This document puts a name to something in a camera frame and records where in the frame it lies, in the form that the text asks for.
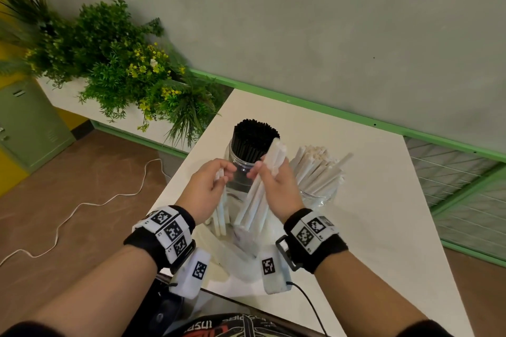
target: white cable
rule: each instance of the white cable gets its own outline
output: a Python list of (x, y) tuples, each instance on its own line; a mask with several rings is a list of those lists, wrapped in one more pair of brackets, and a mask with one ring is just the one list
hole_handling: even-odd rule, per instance
[(117, 195), (115, 196), (112, 196), (109, 200), (107, 200), (104, 204), (94, 204), (92, 202), (82, 202), (81, 204), (79, 204), (78, 206), (75, 207), (75, 209), (72, 211), (72, 213), (70, 214), (69, 217), (67, 217), (65, 219), (64, 222), (62, 222), (57, 228), (56, 228), (56, 237), (55, 237), (55, 243), (54, 245), (49, 248), (47, 251), (41, 253), (40, 255), (37, 255), (37, 256), (34, 256), (33, 254), (31, 254), (29, 251), (26, 251), (24, 249), (18, 249), (14, 252), (12, 252), (10, 255), (8, 255), (7, 257), (5, 257), (2, 262), (0, 263), (0, 267), (3, 265), (3, 263), (5, 261), (7, 261), (10, 257), (14, 256), (17, 252), (25, 252), (27, 255), (29, 255), (31, 258), (33, 259), (36, 259), (37, 257), (40, 257), (40, 256), (43, 256), (45, 255), (47, 252), (53, 250), (53, 248), (56, 246), (56, 244), (58, 244), (58, 238), (59, 238), (59, 234), (58, 234), (58, 231), (60, 230), (60, 227), (65, 224), (67, 221), (70, 220), (70, 218), (74, 215), (74, 213), (77, 211), (77, 209), (81, 206), (81, 205), (91, 205), (91, 206), (104, 206), (105, 204), (107, 204), (108, 202), (110, 202), (111, 200), (115, 199), (116, 197), (118, 196), (135, 196), (136, 194), (138, 194), (142, 188), (144, 187), (144, 181), (146, 180), (146, 174), (147, 174), (147, 167), (148, 167), (148, 164), (152, 161), (157, 161), (157, 160), (160, 160), (160, 167), (161, 167), (161, 173), (163, 173), (165, 176), (167, 176), (168, 178), (171, 178), (172, 179), (172, 176), (169, 176), (167, 175), (164, 171), (163, 171), (163, 162), (161, 160), (161, 158), (154, 158), (153, 160), (150, 160), (146, 163), (146, 165), (144, 166), (144, 176), (142, 178), (142, 184), (141, 184), (141, 187), (139, 188), (139, 190), (136, 192), (136, 193), (118, 193)]

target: person's right hand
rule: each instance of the person's right hand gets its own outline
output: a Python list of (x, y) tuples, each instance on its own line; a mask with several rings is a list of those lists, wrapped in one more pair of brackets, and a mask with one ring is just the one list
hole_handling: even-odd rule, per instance
[(256, 175), (262, 178), (271, 211), (283, 224), (291, 215), (304, 208), (297, 181), (287, 158), (279, 167), (276, 177), (272, 177), (271, 171), (262, 161), (257, 161), (246, 176), (254, 180)]

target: green metal beam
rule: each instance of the green metal beam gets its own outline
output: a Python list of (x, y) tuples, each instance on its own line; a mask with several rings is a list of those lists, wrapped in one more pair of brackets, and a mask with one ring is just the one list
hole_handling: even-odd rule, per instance
[(450, 139), (445, 139), (440, 136), (434, 136), (427, 133), (423, 133), (420, 131), (415, 131), (413, 129), (404, 128), (401, 126), (397, 126), (394, 124), (382, 122), (380, 120), (375, 120), (370, 117), (360, 116), (355, 113), (346, 112), (344, 110), (339, 110), (337, 108), (332, 108), (323, 104), (313, 103), (312, 101), (300, 99), (298, 97), (293, 97), (289, 95), (285, 95), (279, 92), (271, 91), (266, 88), (257, 87), (248, 83), (238, 82), (236, 80), (232, 80), (230, 78), (224, 78), (222, 76), (213, 75), (208, 72), (192, 70), (192, 72), (198, 75), (208, 76), (210, 78), (216, 79), (216, 81), (220, 84), (230, 86), (236, 89), (240, 89), (242, 91), (251, 92), (256, 95), (261, 95), (264, 97), (269, 97), (271, 99), (283, 101), (285, 103), (294, 104), (299, 107), (307, 108), (309, 110), (318, 111), (321, 113), (325, 113), (327, 115), (336, 116), (343, 118), (345, 120), (350, 120), (355, 123), (364, 124), (370, 127), (375, 127), (382, 129), (384, 131), (397, 133), (402, 136), (409, 136), (415, 139), (423, 140), (429, 143), (437, 144), (443, 147), (456, 149), (462, 152), (467, 153), (475, 153), (480, 157), (486, 157), (492, 160), (506, 162), (506, 154), (501, 152), (496, 152), (492, 150), (488, 150), (485, 148), (475, 147), (470, 144), (461, 143), (459, 141), (454, 141)]
[(445, 248), (451, 249), (453, 251), (457, 251), (457, 252), (463, 253), (465, 255), (486, 261), (487, 263), (496, 264), (496, 265), (502, 266), (503, 268), (506, 268), (506, 261), (499, 259), (497, 257), (493, 257), (493, 256), (487, 255), (485, 253), (475, 251), (473, 249), (467, 248), (467, 247), (459, 245), (459, 244), (455, 244), (454, 242), (447, 241), (444, 239), (441, 239), (441, 244), (443, 244), (443, 246)]
[(179, 149), (175, 149), (175, 148), (169, 147), (167, 145), (157, 143), (155, 141), (147, 140), (143, 137), (136, 136), (130, 132), (122, 131), (121, 129), (117, 129), (117, 128), (108, 126), (106, 124), (96, 122), (95, 120), (91, 120), (91, 122), (92, 122), (93, 127), (95, 129), (110, 133), (111, 135), (115, 135), (115, 136), (121, 137), (123, 139), (130, 140), (135, 143), (142, 144), (142, 145), (145, 145), (149, 148), (153, 148), (153, 149), (159, 150), (161, 152), (169, 153), (170, 155), (174, 155), (174, 156), (177, 156), (180, 158), (186, 158), (186, 156), (188, 156), (188, 154), (186, 152), (183, 152)]
[(506, 164), (499, 163), (489, 171), (485, 172), (482, 176), (478, 177), (476, 180), (471, 182), (470, 184), (463, 187), (461, 190), (452, 194), (449, 198), (440, 203), (431, 207), (432, 217), (437, 218), (442, 213), (450, 210), (459, 204), (462, 200), (471, 196), (472, 194), (478, 193), (481, 190), (485, 189), (490, 183), (493, 183), (496, 180), (506, 177)]

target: floor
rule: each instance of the floor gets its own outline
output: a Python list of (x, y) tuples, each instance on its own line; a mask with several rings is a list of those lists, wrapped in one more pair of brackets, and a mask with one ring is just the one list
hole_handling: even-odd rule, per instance
[[(0, 258), (17, 248), (39, 254), (55, 229), (81, 202), (103, 203), (134, 193), (146, 162), (161, 157), (170, 176), (182, 160), (122, 138), (93, 131), (0, 197)], [(166, 186), (160, 162), (149, 163), (143, 189), (105, 206), (81, 206), (47, 255), (18, 253), (0, 267), (0, 333), (22, 320), (118, 250)], [(445, 250), (476, 337), (506, 330), (506, 269)]]

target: artificial plant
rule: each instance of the artificial plant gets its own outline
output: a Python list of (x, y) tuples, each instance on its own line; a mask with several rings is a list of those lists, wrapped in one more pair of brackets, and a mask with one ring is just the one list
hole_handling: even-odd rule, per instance
[(47, 0), (3, 0), (2, 11), (15, 21), (0, 21), (0, 41), (25, 49), (22, 57), (0, 61), (0, 73), (46, 76), (55, 87), (86, 78), (81, 102), (95, 99), (111, 121), (136, 104), (144, 113), (139, 129), (150, 120), (173, 123), (168, 138), (188, 145), (196, 140), (224, 101), (222, 86), (189, 71), (186, 60), (169, 43), (164, 50), (147, 37), (160, 37), (154, 19), (136, 25), (123, 0), (83, 5), (68, 20)]

